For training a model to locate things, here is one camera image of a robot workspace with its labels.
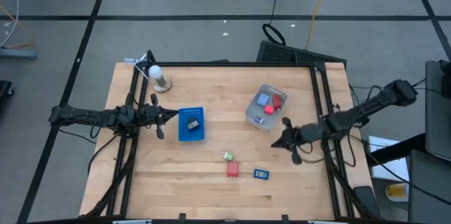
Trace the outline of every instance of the blue container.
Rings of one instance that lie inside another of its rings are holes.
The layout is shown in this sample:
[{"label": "blue container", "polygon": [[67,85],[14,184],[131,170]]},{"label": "blue container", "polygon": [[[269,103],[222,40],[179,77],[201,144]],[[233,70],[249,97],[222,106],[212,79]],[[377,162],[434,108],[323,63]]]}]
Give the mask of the blue container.
[{"label": "blue container", "polygon": [[[188,130],[188,118],[194,117],[200,123],[195,130]],[[205,139],[204,108],[181,108],[178,110],[178,140],[181,142],[197,141]]]}]

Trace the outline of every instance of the blue block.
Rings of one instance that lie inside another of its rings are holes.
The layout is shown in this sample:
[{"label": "blue block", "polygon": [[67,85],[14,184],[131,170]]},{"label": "blue block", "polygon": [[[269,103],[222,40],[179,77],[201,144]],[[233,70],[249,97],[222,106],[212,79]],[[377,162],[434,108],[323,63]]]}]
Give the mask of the blue block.
[{"label": "blue block", "polygon": [[254,178],[268,180],[269,179],[269,171],[255,169],[254,170]]},{"label": "blue block", "polygon": [[260,106],[265,106],[268,103],[268,100],[269,100],[269,96],[261,93],[259,98],[257,99],[257,104]]}]

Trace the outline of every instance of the red object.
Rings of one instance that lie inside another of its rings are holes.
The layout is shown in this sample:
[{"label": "red object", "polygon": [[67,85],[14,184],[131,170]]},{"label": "red object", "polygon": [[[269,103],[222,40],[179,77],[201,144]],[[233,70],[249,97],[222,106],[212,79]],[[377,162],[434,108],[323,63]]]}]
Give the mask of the red object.
[{"label": "red object", "polygon": [[274,107],[266,105],[265,106],[265,114],[271,115],[272,113],[274,113]]},{"label": "red object", "polygon": [[227,163],[227,176],[236,178],[238,176],[238,163],[229,162]]},{"label": "red object", "polygon": [[282,107],[282,99],[277,94],[273,95],[273,107],[278,110]]}]

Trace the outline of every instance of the yellow cable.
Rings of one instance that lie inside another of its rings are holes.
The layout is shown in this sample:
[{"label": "yellow cable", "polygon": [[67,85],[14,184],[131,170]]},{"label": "yellow cable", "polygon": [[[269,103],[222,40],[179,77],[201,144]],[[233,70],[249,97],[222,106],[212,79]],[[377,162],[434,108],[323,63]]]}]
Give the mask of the yellow cable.
[{"label": "yellow cable", "polygon": [[[8,12],[8,10],[6,10],[6,8],[3,7],[3,5],[0,4],[0,10],[2,10],[12,21],[16,21],[16,19]],[[31,42],[28,43],[20,43],[20,44],[14,44],[11,46],[8,46],[8,49],[14,48],[14,47],[24,47],[24,46],[30,46],[35,44],[35,37],[33,37],[33,35],[31,35],[28,31],[27,28],[22,25],[20,22],[17,22],[17,25],[19,25],[20,28],[22,28],[22,31],[28,35],[28,37],[32,40]]]},{"label": "yellow cable", "polygon": [[315,11],[313,12],[313,16],[311,17],[309,37],[307,38],[307,44],[305,45],[306,50],[309,48],[310,37],[313,32],[313,26],[314,26],[314,22],[315,22],[315,16],[318,14],[319,6],[321,5],[321,1],[323,1],[323,0],[318,0],[318,3],[316,3]]},{"label": "yellow cable", "polygon": [[27,46],[32,46],[34,43],[19,43],[19,44],[13,44],[8,46],[8,49],[12,49],[12,48],[23,48],[23,47],[27,47]]}]

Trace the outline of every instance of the wooden tabletop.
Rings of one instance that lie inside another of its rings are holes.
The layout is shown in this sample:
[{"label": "wooden tabletop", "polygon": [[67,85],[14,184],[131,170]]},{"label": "wooden tabletop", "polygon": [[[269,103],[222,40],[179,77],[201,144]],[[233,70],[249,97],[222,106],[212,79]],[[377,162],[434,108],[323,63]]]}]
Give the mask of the wooden tabletop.
[{"label": "wooden tabletop", "polygon": [[[341,63],[328,63],[327,75],[334,104],[352,107],[345,69]],[[107,108],[124,104],[130,88],[133,66],[117,63],[106,102]],[[127,218],[290,220],[333,219],[332,204],[324,162],[292,163],[290,153],[270,148],[283,130],[278,123],[270,132],[262,132],[245,122],[245,110],[263,83],[288,95],[282,116],[293,125],[317,121],[313,87],[308,68],[257,67],[166,67],[172,88],[157,94],[164,108],[203,106],[206,138],[200,142],[178,141],[178,117],[164,127],[164,140],[155,129],[142,128],[137,147]],[[147,102],[154,92],[147,89]],[[352,135],[360,137],[353,129]],[[102,130],[96,150],[112,136]],[[351,138],[357,159],[355,168],[347,167],[351,187],[370,185],[362,143]],[[98,155],[92,164],[80,213],[87,213],[111,184],[119,140]],[[302,146],[307,151],[309,146]],[[347,140],[342,140],[345,160],[352,162]],[[240,163],[240,176],[227,177],[224,152],[231,152]],[[323,157],[319,142],[303,159]],[[269,170],[269,180],[253,178],[255,168]],[[346,215],[342,190],[337,183],[342,215]],[[115,213],[118,213],[123,189],[120,188]]]}]

